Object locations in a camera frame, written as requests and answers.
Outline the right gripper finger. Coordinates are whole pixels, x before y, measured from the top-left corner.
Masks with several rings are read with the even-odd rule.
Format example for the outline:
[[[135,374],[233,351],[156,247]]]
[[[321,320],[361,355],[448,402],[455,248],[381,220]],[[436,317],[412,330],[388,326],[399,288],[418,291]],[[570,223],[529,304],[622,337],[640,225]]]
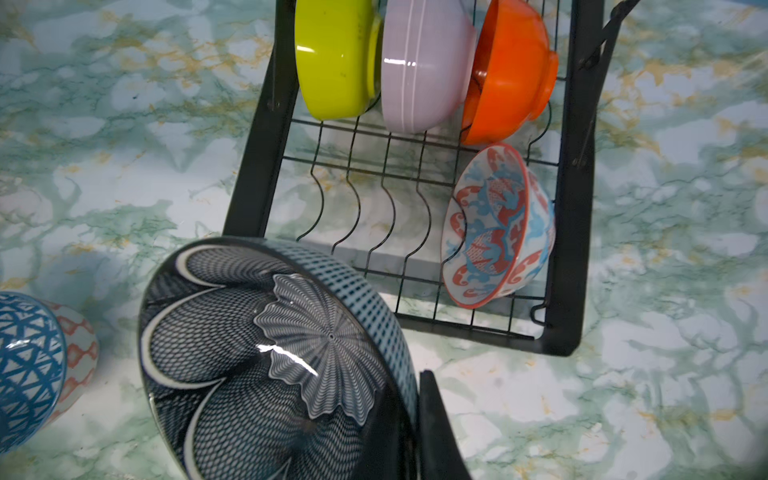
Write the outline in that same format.
[[[459,451],[442,396],[430,370],[420,373],[419,448],[421,478],[471,480]]]

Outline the black patterned bowl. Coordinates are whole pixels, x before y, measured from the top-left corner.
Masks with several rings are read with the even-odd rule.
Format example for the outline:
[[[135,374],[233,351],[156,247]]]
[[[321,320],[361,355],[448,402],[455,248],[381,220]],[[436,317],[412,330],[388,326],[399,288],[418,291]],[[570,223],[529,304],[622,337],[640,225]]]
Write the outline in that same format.
[[[414,479],[403,331],[356,270],[295,242],[219,237],[149,283],[138,353],[189,479]]]

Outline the red white patterned bowl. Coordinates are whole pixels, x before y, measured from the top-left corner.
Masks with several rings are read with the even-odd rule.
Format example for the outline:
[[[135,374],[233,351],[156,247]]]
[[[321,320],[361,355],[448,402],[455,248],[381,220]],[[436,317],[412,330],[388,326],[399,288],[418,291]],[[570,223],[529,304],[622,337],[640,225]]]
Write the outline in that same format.
[[[547,264],[556,238],[554,206],[510,145],[477,153],[448,202],[441,277],[451,299],[481,307],[526,287]]]

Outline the orange plastic bowl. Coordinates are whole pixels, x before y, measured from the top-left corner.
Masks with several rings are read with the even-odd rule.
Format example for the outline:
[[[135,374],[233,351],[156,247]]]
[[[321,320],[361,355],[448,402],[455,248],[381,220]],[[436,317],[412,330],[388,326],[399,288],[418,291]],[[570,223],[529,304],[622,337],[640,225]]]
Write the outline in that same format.
[[[524,1],[491,2],[464,102],[461,143],[499,142],[538,118],[557,73],[558,56],[539,13]]]

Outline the lilac plastic bowl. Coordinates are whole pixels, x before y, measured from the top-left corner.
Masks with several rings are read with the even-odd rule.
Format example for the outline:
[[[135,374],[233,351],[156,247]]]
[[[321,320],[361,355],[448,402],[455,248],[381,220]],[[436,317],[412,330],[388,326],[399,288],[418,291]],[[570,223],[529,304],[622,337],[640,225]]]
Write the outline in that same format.
[[[458,0],[389,1],[381,60],[382,114],[393,133],[419,133],[464,102],[476,30]]]

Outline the blue patterned bowl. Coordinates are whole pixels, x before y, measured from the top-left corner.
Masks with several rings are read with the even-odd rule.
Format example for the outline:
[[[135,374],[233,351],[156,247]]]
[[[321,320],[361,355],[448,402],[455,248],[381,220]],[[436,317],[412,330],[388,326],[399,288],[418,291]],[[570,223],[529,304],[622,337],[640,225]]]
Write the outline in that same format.
[[[91,382],[99,341],[72,308],[1,293],[1,452],[21,446],[69,410]]]

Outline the lime green bowl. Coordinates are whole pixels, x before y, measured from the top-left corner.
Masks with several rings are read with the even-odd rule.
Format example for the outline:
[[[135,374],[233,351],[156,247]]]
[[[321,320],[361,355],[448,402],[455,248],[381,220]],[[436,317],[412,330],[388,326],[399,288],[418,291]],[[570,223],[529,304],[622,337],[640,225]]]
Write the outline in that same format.
[[[320,121],[357,117],[379,95],[383,19],[371,1],[301,0],[295,59],[307,109]]]

